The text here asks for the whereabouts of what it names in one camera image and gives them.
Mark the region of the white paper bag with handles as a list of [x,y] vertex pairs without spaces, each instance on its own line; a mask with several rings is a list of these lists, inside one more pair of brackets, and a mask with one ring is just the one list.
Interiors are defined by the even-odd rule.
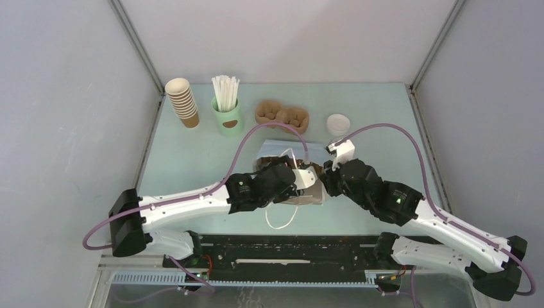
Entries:
[[[298,159],[292,148],[287,148],[279,155],[265,156],[258,158],[254,163],[254,171],[262,171],[266,166],[277,158],[287,157],[284,164],[291,169],[294,174],[293,192],[289,192],[282,201],[272,201],[265,206],[265,220],[268,227],[273,230],[281,230],[288,227],[296,217],[299,208],[302,205],[322,205],[326,200],[326,192],[323,182],[319,177],[324,173],[324,168],[315,162]],[[280,226],[274,226],[269,220],[269,209],[273,203],[284,203],[294,205],[295,210],[289,221]]]

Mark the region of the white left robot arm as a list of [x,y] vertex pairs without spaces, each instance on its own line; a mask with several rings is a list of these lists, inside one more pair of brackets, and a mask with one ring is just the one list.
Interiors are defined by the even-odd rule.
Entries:
[[215,187],[164,197],[140,197],[135,189],[127,189],[108,213],[112,254],[129,257],[149,250],[195,267],[203,258],[197,234],[165,231],[166,225],[211,214],[254,211],[285,201],[296,195],[299,178],[297,170],[280,163],[255,175],[234,173]]

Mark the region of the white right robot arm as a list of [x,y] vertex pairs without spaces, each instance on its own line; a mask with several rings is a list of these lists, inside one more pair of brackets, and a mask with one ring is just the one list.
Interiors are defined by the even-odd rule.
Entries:
[[436,208],[408,185],[381,179],[373,167],[359,159],[325,162],[320,179],[330,196],[342,194],[382,222],[415,228],[438,241],[424,244],[383,232],[373,251],[377,266],[390,268],[398,263],[441,270],[504,302],[521,294],[525,239],[475,228]]

